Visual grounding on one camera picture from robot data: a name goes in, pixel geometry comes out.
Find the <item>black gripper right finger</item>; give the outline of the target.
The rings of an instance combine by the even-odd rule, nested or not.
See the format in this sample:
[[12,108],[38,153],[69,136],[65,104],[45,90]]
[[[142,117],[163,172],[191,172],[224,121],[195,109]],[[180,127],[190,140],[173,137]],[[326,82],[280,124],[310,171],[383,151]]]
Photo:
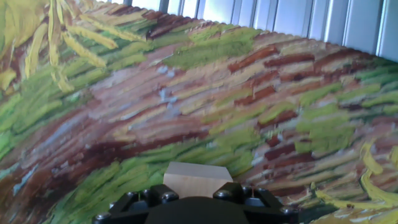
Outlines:
[[299,210],[282,205],[266,189],[254,189],[237,182],[228,182],[213,194],[213,199],[225,204],[234,215],[241,212],[249,223],[299,222]]

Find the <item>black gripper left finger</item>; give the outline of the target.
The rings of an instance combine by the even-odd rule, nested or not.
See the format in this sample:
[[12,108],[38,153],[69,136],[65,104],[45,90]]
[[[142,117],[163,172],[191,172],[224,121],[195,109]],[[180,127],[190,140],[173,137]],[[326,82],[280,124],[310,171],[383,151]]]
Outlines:
[[95,215],[92,224],[145,223],[150,212],[178,199],[179,195],[164,184],[127,192],[111,204],[107,212]]

